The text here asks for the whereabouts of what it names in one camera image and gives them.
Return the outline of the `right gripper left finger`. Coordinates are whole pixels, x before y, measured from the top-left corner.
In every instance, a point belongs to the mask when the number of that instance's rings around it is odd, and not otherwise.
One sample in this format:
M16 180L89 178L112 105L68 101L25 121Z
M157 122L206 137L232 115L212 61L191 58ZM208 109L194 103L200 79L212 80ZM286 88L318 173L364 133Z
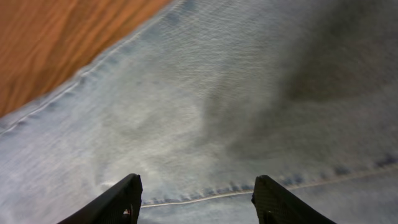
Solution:
M59 224L137 224L141 196L141 177L129 174Z

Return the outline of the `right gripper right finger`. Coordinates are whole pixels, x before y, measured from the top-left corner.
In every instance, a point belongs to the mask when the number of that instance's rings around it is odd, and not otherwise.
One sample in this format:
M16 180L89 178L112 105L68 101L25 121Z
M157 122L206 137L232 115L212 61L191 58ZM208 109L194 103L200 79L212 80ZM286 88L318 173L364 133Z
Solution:
M260 224L335 224L268 175L256 177L251 202Z

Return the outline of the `light blue denim jeans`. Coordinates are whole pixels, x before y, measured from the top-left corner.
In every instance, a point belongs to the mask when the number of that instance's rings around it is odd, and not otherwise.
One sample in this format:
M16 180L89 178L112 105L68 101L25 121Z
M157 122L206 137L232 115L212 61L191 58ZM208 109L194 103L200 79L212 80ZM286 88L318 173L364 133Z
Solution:
M397 222L396 1L175 1L1 120L1 222L130 173L141 223L257 223L269 175L337 223Z

